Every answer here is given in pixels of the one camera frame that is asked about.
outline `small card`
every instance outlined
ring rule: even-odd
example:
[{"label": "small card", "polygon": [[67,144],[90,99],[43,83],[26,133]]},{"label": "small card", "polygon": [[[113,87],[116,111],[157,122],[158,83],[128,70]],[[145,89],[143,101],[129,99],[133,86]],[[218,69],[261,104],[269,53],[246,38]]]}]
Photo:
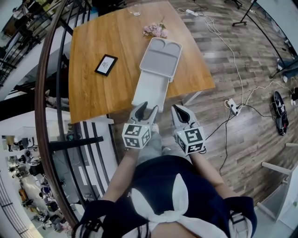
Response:
[{"label": "small card", "polygon": [[108,76],[117,59],[117,57],[105,54],[102,60],[99,62],[98,66],[96,67],[95,72]]}]

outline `glass cup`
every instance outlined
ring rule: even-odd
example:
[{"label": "glass cup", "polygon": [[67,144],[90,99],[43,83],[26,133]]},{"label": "glass cup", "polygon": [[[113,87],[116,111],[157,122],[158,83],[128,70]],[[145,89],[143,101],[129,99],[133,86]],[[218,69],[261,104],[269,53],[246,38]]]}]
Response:
[{"label": "glass cup", "polygon": [[128,8],[129,12],[132,13],[134,16],[141,15],[141,6],[140,4],[135,4]]}]

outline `human arm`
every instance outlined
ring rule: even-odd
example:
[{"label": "human arm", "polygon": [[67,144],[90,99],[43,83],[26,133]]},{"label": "human arm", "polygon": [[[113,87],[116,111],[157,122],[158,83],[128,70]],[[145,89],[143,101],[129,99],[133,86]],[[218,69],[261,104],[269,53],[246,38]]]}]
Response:
[{"label": "human arm", "polygon": [[139,150],[130,149],[125,153],[121,163],[114,173],[103,200],[115,202],[125,192],[135,173]]},{"label": "human arm", "polygon": [[196,171],[207,179],[215,188],[217,193],[223,198],[238,197],[224,182],[216,169],[200,153],[190,154],[190,160]]}]

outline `wooden table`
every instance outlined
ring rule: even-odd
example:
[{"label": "wooden table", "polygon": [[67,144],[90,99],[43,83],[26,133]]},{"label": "wooden table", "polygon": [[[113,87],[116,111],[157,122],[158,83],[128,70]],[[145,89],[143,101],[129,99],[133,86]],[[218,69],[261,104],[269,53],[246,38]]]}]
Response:
[{"label": "wooden table", "polygon": [[[132,106],[139,66],[151,39],[143,35],[143,28],[163,16],[167,39],[183,46],[167,98],[192,93],[189,100],[198,95],[195,92],[215,86],[199,48],[170,3],[143,4],[140,16],[118,10],[74,29],[69,65],[72,123]],[[107,77],[94,72],[104,54],[118,57]]]}]

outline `black tripod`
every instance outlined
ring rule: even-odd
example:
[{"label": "black tripod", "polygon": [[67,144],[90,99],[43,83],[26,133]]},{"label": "black tripod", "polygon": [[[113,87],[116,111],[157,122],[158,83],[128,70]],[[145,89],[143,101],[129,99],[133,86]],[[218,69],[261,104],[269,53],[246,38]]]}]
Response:
[{"label": "black tripod", "polygon": [[232,1],[236,3],[238,9],[240,9],[240,7],[242,7],[242,3],[239,2],[238,0],[232,0]]}]

